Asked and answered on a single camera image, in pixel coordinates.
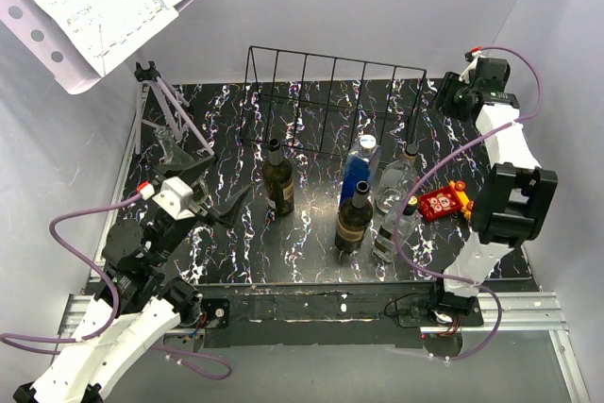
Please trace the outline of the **tall clear bottle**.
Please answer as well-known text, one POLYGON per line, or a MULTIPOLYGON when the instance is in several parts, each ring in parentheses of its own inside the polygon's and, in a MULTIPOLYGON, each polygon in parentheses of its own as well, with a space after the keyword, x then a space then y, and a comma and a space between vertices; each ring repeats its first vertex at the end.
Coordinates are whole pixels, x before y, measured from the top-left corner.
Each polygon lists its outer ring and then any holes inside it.
MULTIPOLYGON (((203 159, 199 157, 194 158, 183 151, 176 143, 172 132, 168 127, 160 126, 155 129, 154 134, 163 150, 163 161, 160 164, 190 163, 194 160, 203 159)), ((190 187, 193 189, 193 202, 201 204, 207 200, 209 189, 204 179, 204 175, 190 187)))

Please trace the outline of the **dark green wine bottle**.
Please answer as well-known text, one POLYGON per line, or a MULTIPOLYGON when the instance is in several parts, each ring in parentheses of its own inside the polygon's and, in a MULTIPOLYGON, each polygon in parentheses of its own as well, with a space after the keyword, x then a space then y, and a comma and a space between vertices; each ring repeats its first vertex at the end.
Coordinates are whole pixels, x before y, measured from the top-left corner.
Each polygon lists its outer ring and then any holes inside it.
POLYGON ((353 194, 342 202, 334 239, 334 244, 340 251, 352 253, 361 247, 374 213, 369 193, 368 182, 360 181, 353 194))
POLYGON ((268 206, 276 216, 294 210, 293 166, 285 157, 278 139, 268 143, 268 159, 262 165, 262 177, 268 206))

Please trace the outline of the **black wire wine rack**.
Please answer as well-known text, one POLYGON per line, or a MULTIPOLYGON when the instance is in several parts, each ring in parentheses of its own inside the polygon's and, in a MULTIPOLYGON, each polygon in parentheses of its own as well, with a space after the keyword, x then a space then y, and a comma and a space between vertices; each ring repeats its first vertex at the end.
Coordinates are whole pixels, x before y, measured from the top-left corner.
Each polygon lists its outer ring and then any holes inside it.
POLYGON ((252 45, 247 50, 239 137, 343 157, 362 134, 399 152, 414 137, 425 69, 252 45))

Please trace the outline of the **clear round bottle cork stopper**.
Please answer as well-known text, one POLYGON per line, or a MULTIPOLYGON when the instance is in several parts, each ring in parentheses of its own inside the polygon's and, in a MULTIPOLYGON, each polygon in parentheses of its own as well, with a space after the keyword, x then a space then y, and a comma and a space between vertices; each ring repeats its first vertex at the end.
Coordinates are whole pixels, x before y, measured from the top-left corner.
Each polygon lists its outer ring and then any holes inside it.
POLYGON ((376 208, 380 212, 386 214, 419 180, 415 167, 418 152, 418 145, 409 143, 405 147, 403 156, 384 168, 375 196, 376 208))

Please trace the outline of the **blue square glass bottle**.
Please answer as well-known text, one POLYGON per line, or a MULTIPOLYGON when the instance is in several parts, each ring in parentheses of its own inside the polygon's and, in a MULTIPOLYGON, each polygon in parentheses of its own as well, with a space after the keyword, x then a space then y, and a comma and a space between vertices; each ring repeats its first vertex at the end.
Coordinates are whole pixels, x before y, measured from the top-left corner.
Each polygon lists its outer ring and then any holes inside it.
POLYGON ((374 187, 374 180, 381 158, 381 148, 375 136, 360 135, 351 147, 345 167, 340 203, 351 197, 357 184, 365 181, 369 188, 374 187))

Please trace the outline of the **clear square bottle orange label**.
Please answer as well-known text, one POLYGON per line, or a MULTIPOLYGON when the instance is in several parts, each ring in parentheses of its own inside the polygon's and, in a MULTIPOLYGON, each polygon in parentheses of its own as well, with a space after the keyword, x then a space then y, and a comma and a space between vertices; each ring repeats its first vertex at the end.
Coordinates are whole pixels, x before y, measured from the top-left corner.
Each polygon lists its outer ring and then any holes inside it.
POLYGON ((415 195, 403 210, 401 219, 396 221, 401 206, 402 202, 397 201, 388 210, 374 241, 372 253, 384 262, 392 262, 397 254, 394 233, 398 233, 400 245, 403 245, 415 232, 421 220, 418 211, 419 200, 415 195))

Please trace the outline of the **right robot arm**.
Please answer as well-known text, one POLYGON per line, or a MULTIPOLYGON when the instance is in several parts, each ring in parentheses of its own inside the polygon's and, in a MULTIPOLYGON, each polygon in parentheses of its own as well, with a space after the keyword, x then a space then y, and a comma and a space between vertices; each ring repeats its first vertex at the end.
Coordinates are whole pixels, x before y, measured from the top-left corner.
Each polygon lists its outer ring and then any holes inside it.
POLYGON ((448 72, 435 105, 445 115, 470 120, 484 137, 491 165, 471 209, 470 236, 430 291, 428 317, 448 325, 473 313, 479 285, 495 265, 543 227, 558 185, 529 150, 516 96, 505 91, 511 67, 478 49, 460 73, 448 72))

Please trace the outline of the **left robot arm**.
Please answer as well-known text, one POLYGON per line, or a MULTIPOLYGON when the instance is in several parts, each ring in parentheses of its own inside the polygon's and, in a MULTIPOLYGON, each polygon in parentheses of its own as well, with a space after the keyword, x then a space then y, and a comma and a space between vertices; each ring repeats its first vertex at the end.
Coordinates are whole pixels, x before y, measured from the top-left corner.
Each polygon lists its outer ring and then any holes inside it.
POLYGON ((152 181, 141 183, 135 195, 115 204, 119 210, 151 200, 158 209, 149 225, 126 219, 109 229, 102 251, 105 265, 91 266, 103 284, 70 337, 2 334, 2 343, 39 354, 46 344, 56 345, 51 366, 19 386, 15 401, 103 402, 146 351, 155 349, 178 363, 184 361, 186 351, 159 345, 172 329, 183 327, 195 338, 207 327, 227 327, 227 299, 205 298, 180 277, 166 281, 161 271, 196 224, 226 229, 235 225, 251 188, 242 187, 214 207, 203 178, 213 161, 186 158, 160 164, 152 181))

